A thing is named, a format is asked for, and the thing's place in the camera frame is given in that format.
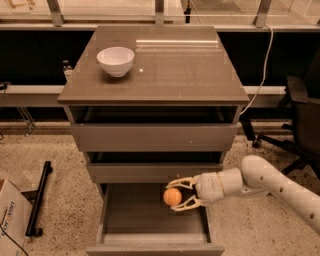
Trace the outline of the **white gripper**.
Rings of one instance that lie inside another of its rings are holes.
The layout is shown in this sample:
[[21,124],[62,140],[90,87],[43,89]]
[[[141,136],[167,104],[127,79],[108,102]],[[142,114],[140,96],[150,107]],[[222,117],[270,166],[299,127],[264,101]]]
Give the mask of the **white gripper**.
[[171,206],[171,209],[176,212],[193,210],[201,205],[212,205],[225,197],[224,189],[217,173],[203,173],[193,177],[184,177],[169,182],[166,186],[170,188],[185,188],[195,189],[197,191],[197,197],[195,195],[188,198],[183,203],[176,206]]

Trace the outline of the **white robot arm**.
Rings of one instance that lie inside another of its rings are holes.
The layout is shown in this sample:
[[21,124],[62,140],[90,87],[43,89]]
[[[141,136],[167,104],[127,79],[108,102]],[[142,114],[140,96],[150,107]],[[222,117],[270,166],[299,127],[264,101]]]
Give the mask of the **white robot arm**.
[[292,181],[260,156],[248,155],[239,168],[208,172],[171,181],[163,194],[174,211],[215,204],[231,196],[271,193],[315,232],[320,233],[320,196]]

